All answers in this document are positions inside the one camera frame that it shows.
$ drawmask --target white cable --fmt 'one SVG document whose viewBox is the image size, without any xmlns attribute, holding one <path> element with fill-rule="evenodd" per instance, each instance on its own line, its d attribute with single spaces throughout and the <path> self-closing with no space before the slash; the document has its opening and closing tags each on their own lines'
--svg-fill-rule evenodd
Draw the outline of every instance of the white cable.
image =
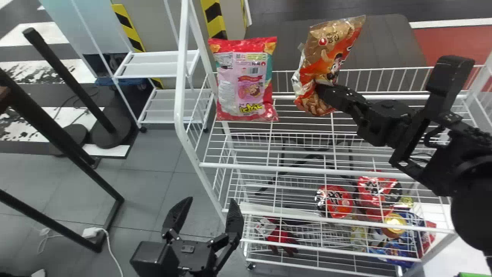
<svg viewBox="0 0 492 277">
<path fill-rule="evenodd" d="M 122 268 L 120 267 L 120 264 L 118 263 L 118 261 L 117 261 L 116 257 L 113 255 L 113 252 L 111 251 L 111 246 L 110 246 L 110 244 L 109 244 L 109 233 L 108 233 L 108 231 L 106 231 L 106 230 L 104 230 L 104 229 L 102 229 L 102 228 L 100 228 L 100 229 L 101 229 L 101 230 L 102 230 L 102 231 L 106 234 L 106 239 L 108 240 L 108 250 L 109 250 L 109 254 L 111 255 L 111 257 L 112 257 L 112 258 L 113 258 L 113 260 L 115 261 L 116 266 L 118 267 L 118 270 L 120 271 L 120 275 L 121 275 L 122 277 L 124 277 L 124 276 L 123 276 L 123 270 L 122 270 Z"/>
<path fill-rule="evenodd" d="M 51 231 L 49 228 L 44 228 L 38 231 L 40 232 L 40 236 L 45 236 L 45 237 L 37 245 L 37 252 L 36 252 L 37 255 L 41 254 L 44 251 L 44 247 L 46 246 L 46 242 L 48 241 L 49 238 L 63 237 L 62 235 L 49 236 L 48 233 Z"/>
</svg>

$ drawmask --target barcode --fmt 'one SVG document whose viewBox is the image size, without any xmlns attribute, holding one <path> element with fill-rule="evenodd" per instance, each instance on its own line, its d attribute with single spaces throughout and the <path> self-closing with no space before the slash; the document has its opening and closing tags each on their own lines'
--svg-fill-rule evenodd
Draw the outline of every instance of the barcode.
<svg viewBox="0 0 492 277">
<path fill-rule="evenodd" d="M 258 69 L 259 68 L 248 68 L 247 73 L 248 74 L 258 74 Z"/>
</svg>

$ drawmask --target red floor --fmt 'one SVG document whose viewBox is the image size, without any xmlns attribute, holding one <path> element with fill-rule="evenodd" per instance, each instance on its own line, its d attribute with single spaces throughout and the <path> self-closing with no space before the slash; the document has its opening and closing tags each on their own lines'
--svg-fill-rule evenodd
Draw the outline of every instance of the red floor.
<svg viewBox="0 0 492 277">
<path fill-rule="evenodd" d="M 443 55 L 458 55 L 483 64 L 492 50 L 492 26 L 414 29 L 427 65 Z"/>
</svg>

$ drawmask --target chip bag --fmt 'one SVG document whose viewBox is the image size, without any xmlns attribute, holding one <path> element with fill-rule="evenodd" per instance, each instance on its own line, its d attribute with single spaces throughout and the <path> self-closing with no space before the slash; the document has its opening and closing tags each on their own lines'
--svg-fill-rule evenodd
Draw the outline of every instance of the chip bag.
<svg viewBox="0 0 492 277">
<path fill-rule="evenodd" d="M 217 63 L 217 120 L 278 121 L 272 99 L 277 37 L 209 38 Z"/>
<path fill-rule="evenodd" d="M 359 36 L 366 16 L 332 20 L 311 26 L 299 68 L 292 76 L 297 108 L 322 116 L 335 111 L 314 90 L 316 84 L 337 83 L 338 73 Z"/>
</svg>

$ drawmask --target caster wheel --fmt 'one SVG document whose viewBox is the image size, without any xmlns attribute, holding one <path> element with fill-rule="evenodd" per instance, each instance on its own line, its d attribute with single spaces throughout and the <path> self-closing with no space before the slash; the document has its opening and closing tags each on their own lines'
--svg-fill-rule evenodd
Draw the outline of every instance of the caster wheel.
<svg viewBox="0 0 492 277">
<path fill-rule="evenodd" d="M 246 264 L 246 268 L 247 268 L 248 270 L 253 270 L 255 267 L 256 267 L 256 265 L 255 265 L 255 264 L 253 264 L 253 263 L 247 263 L 247 264 Z"/>
</svg>

